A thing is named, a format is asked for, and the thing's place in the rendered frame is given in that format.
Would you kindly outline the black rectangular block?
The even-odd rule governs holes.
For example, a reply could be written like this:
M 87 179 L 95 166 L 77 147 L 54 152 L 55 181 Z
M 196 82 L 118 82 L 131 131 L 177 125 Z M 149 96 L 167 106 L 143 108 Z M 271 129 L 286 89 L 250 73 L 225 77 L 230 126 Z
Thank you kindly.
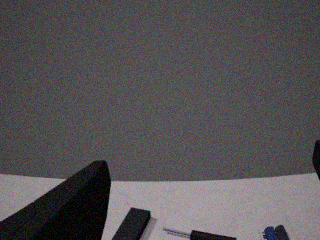
M 111 240 L 140 240 L 145 231 L 145 225 L 151 219 L 151 211 L 131 208 L 124 217 L 123 223 L 117 228 Z

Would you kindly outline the black-handled screwdriver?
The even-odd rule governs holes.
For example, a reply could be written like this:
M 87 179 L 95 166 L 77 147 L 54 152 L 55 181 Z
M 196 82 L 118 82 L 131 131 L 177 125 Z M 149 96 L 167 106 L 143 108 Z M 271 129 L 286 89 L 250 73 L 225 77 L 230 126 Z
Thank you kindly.
M 191 233 L 183 232 L 183 231 L 175 231 L 175 229 L 169 229 L 164 227 L 164 231 L 167 232 L 176 232 L 180 233 L 180 235 L 191 236 L 191 240 L 237 240 L 237 237 L 229 237 L 229 236 L 220 236 L 220 235 L 212 235 L 212 233 L 208 232 L 199 232 L 192 229 Z

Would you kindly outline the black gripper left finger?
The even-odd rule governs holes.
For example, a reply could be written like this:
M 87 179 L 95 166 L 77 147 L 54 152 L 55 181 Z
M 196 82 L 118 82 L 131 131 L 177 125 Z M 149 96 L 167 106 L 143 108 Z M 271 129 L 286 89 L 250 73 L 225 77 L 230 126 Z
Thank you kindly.
M 1 220 L 0 240 L 101 240 L 109 189 L 107 161 L 85 165 L 47 195 Z

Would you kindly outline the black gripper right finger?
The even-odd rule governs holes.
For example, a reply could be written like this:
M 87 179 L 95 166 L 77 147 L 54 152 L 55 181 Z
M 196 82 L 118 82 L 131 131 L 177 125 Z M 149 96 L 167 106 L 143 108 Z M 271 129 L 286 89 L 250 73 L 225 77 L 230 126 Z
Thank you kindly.
M 313 148 L 312 164 L 315 167 L 316 175 L 320 179 L 320 140 L 315 143 L 315 148 Z

